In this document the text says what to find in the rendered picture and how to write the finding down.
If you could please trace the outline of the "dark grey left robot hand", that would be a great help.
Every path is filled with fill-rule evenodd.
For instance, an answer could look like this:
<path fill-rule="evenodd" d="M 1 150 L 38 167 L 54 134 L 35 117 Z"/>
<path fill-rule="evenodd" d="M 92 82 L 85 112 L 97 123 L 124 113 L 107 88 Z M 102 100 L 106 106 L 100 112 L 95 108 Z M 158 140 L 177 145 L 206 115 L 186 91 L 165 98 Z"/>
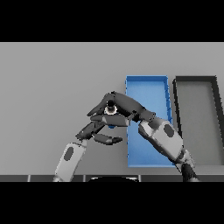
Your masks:
<path fill-rule="evenodd" d="M 100 134 L 100 131 L 104 128 L 104 122 L 93 121 L 84 127 L 77 135 L 76 138 L 80 141 L 93 138 L 97 143 L 105 145 L 113 145 L 120 143 L 123 139 L 119 136 L 112 137 Z"/>

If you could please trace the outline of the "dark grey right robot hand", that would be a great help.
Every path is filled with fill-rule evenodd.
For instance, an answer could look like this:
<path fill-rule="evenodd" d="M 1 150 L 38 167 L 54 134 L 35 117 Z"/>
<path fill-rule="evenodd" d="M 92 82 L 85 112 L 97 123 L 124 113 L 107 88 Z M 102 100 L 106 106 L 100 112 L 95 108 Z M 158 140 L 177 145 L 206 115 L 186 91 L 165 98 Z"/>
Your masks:
<path fill-rule="evenodd" d="M 147 121 L 151 123 L 156 117 L 155 112 L 149 111 L 138 101 L 126 94 L 120 94 L 115 91 L 105 94 L 101 102 L 95 106 L 87 116 L 89 116 L 92 121 L 104 122 L 104 124 L 107 125 L 104 109 L 109 100 L 114 101 L 117 107 L 117 114 L 112 116 L 115 126 L 127 127 L 130 125 L 131 121 L 136 123 L 139 121 Z"/>

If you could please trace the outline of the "blue pipe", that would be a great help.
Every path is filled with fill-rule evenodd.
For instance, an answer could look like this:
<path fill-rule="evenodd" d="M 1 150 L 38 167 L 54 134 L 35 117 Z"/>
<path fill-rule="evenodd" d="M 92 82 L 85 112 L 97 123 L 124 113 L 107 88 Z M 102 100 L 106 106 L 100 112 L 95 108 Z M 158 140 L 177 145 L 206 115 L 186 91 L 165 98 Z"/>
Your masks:
<path fill-rule="evenodd" d="M 115 105 L 115 102 L 112 100 L 107 101 L 106 107 L 104 109 L 104 115 L 106 118 L 107 125 L 113 129 L 115 127 L 112 116 L 117 114 L 117 107 Z"/>

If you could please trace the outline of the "blue bin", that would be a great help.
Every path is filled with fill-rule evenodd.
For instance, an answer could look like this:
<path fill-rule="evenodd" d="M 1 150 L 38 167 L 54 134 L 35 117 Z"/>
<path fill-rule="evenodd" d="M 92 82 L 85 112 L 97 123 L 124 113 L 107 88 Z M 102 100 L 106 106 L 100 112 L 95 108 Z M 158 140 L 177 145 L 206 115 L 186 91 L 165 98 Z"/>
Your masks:
<path fill-rule="evenodd" d="M 127 75 L 126 95 L 138 101 L 157 117 L 172 123 L 172 107 L 168 77 L 166 75 Z M 173 167 L 173 163 L 160 154 L 151 143 L 138 133 L 138 122 L 127 128 L 128 167 Z"/>

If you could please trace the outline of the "dark grey bin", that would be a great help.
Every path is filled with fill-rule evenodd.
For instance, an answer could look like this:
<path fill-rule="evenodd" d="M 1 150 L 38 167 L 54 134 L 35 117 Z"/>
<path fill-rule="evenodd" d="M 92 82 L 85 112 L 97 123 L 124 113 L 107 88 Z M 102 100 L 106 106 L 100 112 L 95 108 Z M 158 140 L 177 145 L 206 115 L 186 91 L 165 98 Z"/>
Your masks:
<path fill-rule="evenodd" d="M 178 133 L 196 165 L 224 165 L 224 113 L 216 76 L 173 82 Z"/>

